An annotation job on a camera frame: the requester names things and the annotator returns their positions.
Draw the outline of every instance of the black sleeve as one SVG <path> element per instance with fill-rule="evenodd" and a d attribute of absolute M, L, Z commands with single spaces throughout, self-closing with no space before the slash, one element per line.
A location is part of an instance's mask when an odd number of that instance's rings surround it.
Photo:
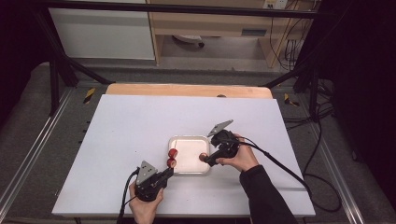
<path fill-rule="evenodd" d="M 239 181 L 248 197 L 253 224 L 297 223 L 262 165 L 242 172 Z"/>

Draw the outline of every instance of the white cabinet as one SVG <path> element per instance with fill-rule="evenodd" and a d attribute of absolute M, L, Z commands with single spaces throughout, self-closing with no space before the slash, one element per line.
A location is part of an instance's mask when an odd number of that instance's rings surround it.
<path fill-rule="evenodd" d="M 50 8 L 49 12 L 70 57 L 154 60 L 147 12 L 63 8 Z"/>

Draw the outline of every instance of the black metal rail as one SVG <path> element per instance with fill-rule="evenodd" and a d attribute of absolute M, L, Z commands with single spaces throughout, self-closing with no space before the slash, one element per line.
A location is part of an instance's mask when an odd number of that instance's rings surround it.
<path fill-rule="evenodd" d="M 71 8 L 88 10 L 110 11 L 140 11 L 140 12 L 168 12 L 168 13 L 191 13 L 191 14 L 214 14 L 272 18 L 299 18 L 299 19 L 331 19 L 335 14 L 316 11 L 296 11 L 283 9 L 260 9 L 246 7 L 204 7 L 182 6 L 163 4 L 137 4 L 137 3 L 113 3 L 113 2 L 88 2 L 88 1 L 59 1 L 59 0 L 35 0 L 34 4 L 42 7 Z"/>

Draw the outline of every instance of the table surface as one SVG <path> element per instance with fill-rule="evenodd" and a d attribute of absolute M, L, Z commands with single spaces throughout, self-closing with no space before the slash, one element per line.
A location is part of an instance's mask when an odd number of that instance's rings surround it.
<path fill-rule="evenodd" d="M 160 86 L 154 89 L 170 86 L 177 89 L 179 85 Z M 196 87 L 201 92 L 204 86 Z M 142 160 L 161 171 L 166 167 L 171 137 L 207 135 L 215 124 L 228 119 L 234 120 L 228 130 L 252 139 L 301 176 L 277 102 L 268 96 L 263 97 L 267 99 L 149 96 L 120 95 L 120 91 L 112 95 L 114 86 L 109 87 L 108 93 L 97 106 L 53 208 L 55 215 L 116 217 L 126 179 Z M 211 146 L 210 151 L 213 153 L 215 149 Z M 255 151 L 255 155 L 291 212 L 297 217 L 313 216 L 315 211 L 304 187 L 259 151 Z M 229 166 L 214 166 L 203 176 L 173 176 L 168 181 L 157 215 L 248 217 L 248 198 L 238 176 L 239 173 Z M 125 209 L 125 213 L 127 217 L 131 215 L 129 209 Z"/>
<path fill-rule="evenodd" d="M 120 95 L 173 95 L 272 99 L 268 88 L 246 86 L 177 85 L 177 84 L 111 84 L 106 94 Z"/>

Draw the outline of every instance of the hand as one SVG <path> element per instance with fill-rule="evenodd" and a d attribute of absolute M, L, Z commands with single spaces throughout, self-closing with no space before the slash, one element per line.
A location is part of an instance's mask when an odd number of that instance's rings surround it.
<path fill-rule="evenodd" d="M 135 182 L 129 186 L 129 192 L 131 198 L 134 195 L 134 186 Z M 138 224 L 151 224 L 154 221 L 155 214 L 157 213 L 157 206 L 163 200 L 163 189 L 157 194 L 157 198 L 152 202 L 143 202 L 137 197 L 134 198 L 129 202 L 129 207 L 131 208 L 132 212 L 134 213 L 134 220 Z"/>
<path fill-rule="evenodd" d="M 239 138 L 241 135 L 237 133 L 234 133 L 233 135 L 239 139 L 239 142 L 245 142 L 243 138 Z M 251 147 L 246 145 L 239 145 L 238 152 L 233 158 L 217 158 L 216 162 L 221 165 L 231 165 L 240 172 L 245 172 L 259 164 L 253 154 L 253 151 L 251 150 Z"/>

